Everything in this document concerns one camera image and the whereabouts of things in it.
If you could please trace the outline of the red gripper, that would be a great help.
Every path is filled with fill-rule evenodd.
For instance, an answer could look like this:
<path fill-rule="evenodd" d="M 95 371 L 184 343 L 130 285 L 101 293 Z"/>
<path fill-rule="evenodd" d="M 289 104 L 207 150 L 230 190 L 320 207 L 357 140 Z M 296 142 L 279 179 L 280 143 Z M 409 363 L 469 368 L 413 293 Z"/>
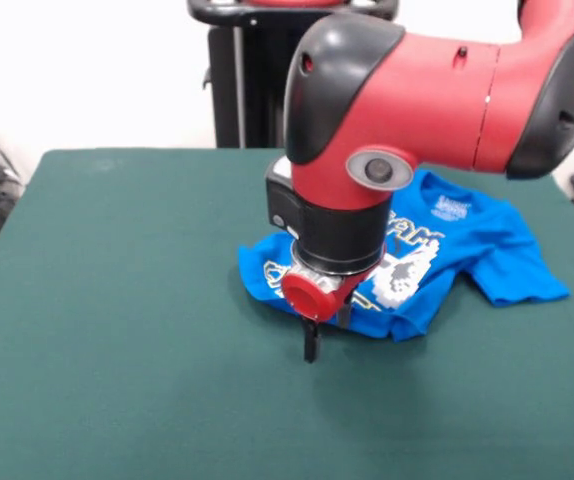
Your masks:
<path fill-rule="evenodd" d="M 352 296 L 368 279 L 375 267 L 349 275 L 320 272 L 294 261 L 281 279 L 281 291 L 287 303 L 301 316 L 304 335 L 303 358 L 307 363 L 318 359 L 320 332 L 318 323 L 337 315 L 339 328 L 348 330 L 352 318 Z"/>

